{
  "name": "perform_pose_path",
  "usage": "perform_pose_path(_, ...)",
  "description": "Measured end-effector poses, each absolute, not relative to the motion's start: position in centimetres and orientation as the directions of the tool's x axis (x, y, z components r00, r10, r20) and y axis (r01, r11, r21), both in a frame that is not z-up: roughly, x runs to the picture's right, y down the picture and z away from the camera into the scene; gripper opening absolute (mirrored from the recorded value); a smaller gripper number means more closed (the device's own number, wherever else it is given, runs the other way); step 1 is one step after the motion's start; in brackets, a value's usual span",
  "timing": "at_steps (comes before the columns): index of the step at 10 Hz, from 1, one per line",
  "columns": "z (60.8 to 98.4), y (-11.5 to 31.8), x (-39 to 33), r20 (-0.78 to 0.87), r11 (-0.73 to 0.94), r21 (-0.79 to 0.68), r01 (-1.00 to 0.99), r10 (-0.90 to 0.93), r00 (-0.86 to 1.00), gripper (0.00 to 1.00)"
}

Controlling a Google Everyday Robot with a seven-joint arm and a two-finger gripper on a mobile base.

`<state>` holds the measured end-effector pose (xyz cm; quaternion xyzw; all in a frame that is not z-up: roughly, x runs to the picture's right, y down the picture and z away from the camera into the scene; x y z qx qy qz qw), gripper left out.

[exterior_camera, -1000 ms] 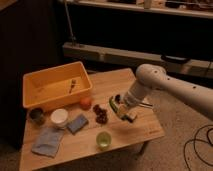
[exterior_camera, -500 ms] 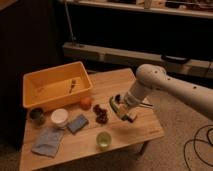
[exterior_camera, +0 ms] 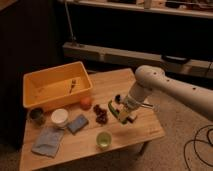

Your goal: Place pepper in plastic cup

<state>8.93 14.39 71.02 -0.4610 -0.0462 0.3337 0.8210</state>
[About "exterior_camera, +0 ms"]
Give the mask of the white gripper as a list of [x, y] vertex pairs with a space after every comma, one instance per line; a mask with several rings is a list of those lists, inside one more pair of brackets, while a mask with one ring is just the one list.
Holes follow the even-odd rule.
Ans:
[[134, 98], [131, 96], [126, 96], [123, 101], [123, 108], [119, 112], [118, 115], [118, 121], [121, 122], [122, 124], [125, 124], [127, 122], [127, 117], [132, 111], [137, 110], [140, 107], [140, 103], [137, 102]]

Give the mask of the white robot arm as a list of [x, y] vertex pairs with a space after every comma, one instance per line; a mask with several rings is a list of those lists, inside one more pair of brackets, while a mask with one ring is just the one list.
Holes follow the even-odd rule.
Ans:
[[135, 82], [124, 98], [118, 120], [137, 110], [153, 90], [159, 90], [213, 121], [213, 90], [169, 78], [163, 69], [142, 65], [135, 71]]

